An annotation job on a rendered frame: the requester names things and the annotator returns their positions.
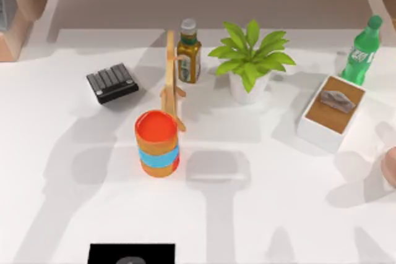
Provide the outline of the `stack of coloured rings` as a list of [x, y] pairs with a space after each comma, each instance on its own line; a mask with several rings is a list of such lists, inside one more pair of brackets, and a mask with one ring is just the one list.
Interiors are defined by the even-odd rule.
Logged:
[[173, 174], [179, 165], [178, 126], [169, 114], [150, 110], [141, 114], [134, 132], [143, 170], [152, 177]]

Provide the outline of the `wooden cup stand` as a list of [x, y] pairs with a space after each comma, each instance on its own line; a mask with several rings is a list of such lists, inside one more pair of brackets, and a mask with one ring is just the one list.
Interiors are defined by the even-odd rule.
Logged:
[[186, 92], [177, 86], [176, 61], [181, 60], [175, 54], [174, 31], [168, 30], [166, 36], [166, 63], [165, 63], [165, 85], [160, 92], [161, 110], [169, 114], [177, 123], [178, 129], [186, 131], [186, 126], [178, 117], [178, 97], [185, 97]]

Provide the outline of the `olive oil bottle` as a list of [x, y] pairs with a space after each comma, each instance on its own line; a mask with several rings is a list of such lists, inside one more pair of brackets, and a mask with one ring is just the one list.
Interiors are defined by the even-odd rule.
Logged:
[[196, 21], [192, 18], [184, 19], [177, 45], [177, 55], [181, 58], [178, 61], [178, 76], [182, 82], [197, 83], [201, 70], [201, 48], [202, 43], [197, 38]]

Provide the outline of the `green plant in white pot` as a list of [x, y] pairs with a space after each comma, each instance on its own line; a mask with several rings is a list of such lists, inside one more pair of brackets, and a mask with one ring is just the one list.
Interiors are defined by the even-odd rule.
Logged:
[[231, 22], [224, 22], [228, 37], [209, 52], [222, 62], [216, 75], [227, 74], [232, 97], [241, 104], [255, 103], [266, 87], [272, 72], [285, 72], [286, 66], [294, 66], [295, 60], [285, 52], [289, 42], [286, 31], [275, 30], [259, 38], [260, 26], [251, 20], [245, 29]]

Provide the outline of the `black stapler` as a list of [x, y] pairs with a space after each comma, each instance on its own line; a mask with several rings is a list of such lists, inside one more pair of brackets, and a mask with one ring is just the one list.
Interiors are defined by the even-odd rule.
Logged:
[[100, 104], [137, 92], [139, 86], [124, 63], [86, 75], [86, 79]]

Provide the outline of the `white and wooden tissue box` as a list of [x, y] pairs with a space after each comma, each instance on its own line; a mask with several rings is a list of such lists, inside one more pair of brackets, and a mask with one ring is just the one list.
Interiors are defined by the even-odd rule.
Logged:
[[[354, 107], [344, 113], [321, 101], [323, 92], [339, 92], [349, 99]], [[316, 90], [305, 107], [296, 125], [296, 134], [301, 139], [336, 153], [360, 109], [366, 90], [340, 77], [329, 75]]]

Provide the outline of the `black square pad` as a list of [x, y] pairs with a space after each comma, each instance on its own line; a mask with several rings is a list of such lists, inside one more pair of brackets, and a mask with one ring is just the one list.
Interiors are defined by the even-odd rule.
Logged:
[[87, 264], [175, 264], [172, 243], [90, 244]]

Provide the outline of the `green bottle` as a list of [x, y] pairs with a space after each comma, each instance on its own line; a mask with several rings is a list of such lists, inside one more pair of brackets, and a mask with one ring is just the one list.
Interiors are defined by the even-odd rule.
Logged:
[[355, 37], [341, 78], [362, 85], [366, 73], [381, 45], [380, 29], [383, 20], [379, 15], [369, 18], [364, 30]]

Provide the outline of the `pale pink rounded object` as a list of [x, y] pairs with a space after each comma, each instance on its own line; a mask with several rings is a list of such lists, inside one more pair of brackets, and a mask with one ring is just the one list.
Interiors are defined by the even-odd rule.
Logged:
[[381, 170], [384, 179], [393, 187], [396, 188], [396, 147], [392, 147], [385, 153]]

